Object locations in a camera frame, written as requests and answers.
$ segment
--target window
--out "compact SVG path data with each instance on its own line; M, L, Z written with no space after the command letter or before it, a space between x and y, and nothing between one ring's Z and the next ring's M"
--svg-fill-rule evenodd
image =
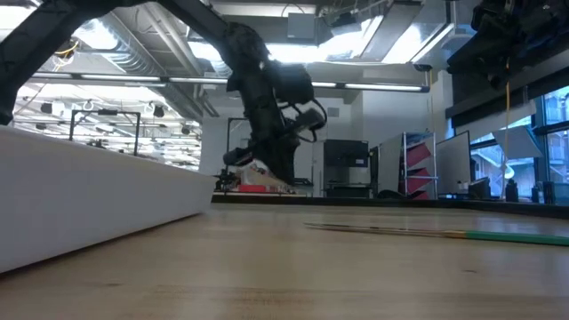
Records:
M569 87L553 91L544 96L547 124L558 124L569 120Z
M490 178L492 196L501 196L502 177L501 162L503 153L500 146L491 146L472 150L472 159L476 161L476 179ZM535 185L533 158L509 160L506 168L506 180L513 179L517 183L520 196L531 196Z
M548 134L549 178L553 182L569 183L569 132Z
M530 125L532 124L532 116L527 116L525 118L519 119L516 122L513 122L509 125L509 128L515 128L518 126L522 126L522 125ZM494 139L494 135L491 133L486 134L484 137L480 137L478 139L472 140L470 143L474 144L474 143L480 143L480 142L485 142L485 141L489 141L489 140L493 140Z

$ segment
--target black robotic arm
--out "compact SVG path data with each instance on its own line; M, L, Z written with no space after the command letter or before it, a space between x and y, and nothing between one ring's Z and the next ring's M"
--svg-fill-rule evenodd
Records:
M24 83L86 21L120 6L147 0L47 0L0 43L0 124L12 120L16 95ZM227 165L260 159L280 180L292 184L297 133L317 130L324 117L314 109L286 120L276 103L314 100L310 77L302 66L285 66L269 58L267 47L251 28L228 23L199 0L158 0L165 9L212 44L233 70L229 91L239 91L252 128L249 147L224 156Z

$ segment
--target green tape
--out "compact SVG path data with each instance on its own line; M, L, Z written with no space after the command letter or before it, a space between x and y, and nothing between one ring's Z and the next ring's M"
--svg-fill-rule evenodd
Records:
M569 237L564 236L543 236L527 235L515 233L498 233L484 231L466 231L467 239L505 241L521 244L552 244L569 246Z

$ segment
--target wooden table surface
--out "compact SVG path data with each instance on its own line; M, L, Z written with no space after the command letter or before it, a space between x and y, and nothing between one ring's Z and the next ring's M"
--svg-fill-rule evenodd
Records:
M1 276L0 319L569 319L568 248L306 221L569 236L564 221L487 212L217 204Z

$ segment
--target shelving unit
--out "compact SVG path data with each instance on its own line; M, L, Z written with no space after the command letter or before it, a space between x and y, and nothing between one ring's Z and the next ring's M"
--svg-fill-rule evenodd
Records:
M400 157L399 192L417 199L428 199L422 188L433 184L437 196L437 139L433 132L403 132L403 146ZM432 140L432 148L427 146ZM422 167L427 159L430 166Z

